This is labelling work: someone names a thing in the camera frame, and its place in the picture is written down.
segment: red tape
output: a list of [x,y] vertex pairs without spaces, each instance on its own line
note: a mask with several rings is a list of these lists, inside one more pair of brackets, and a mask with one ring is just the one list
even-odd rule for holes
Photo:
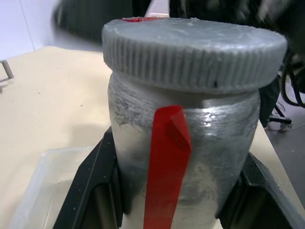
[[171,228],[191,151],[182,107],[158,109],[152,126],[143,229]]
[[127,22],[142,22],[142,21],[153,21],[153,20],[161,20],[164,18],[157,18],[157,17],[146,17],[146,18],[122,18],[122,21]]

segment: floor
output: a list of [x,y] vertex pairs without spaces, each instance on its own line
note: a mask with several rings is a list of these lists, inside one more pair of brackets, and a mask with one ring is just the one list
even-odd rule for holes
[[[288,97],[293,100],[295,97],[290,84],[287,84],[286,88]],[[287,104],[281,96],[278,99],[278,107],[285,110],[285,116],[292,120],[292,129],[285,132],[274,131],[278,130],[280,125],[270,123],[266,133],[305,207],[305,109]]]

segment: black holder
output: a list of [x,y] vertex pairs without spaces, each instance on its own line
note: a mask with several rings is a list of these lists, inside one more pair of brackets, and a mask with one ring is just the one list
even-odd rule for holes
[[[82,162],[54,229],[118,229],[123,205],[109,128]],[[251,153],[220,214],[224,229],[305,229],[305,221],[269,170]]]

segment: beige table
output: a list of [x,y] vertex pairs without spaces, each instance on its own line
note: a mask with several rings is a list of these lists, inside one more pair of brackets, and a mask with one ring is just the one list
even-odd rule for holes
[[[101,53],[46,47],[8,62],[15,78],[0,83],[0,229],[7,227],[43,151],[95,145],[110,125],[111,71]],[[0,79],[5,77],[0,67]],[[250,151],[305,217],[261,125]]]

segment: white wall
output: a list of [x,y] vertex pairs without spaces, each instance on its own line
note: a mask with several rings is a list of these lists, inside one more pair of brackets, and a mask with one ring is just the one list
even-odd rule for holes
[[0,60],[44,46],[101,51],[102,47],[56,31],[51,18],[60,0],[0,0]]
[[33,50],[19,0],[0,0],[0,60]]

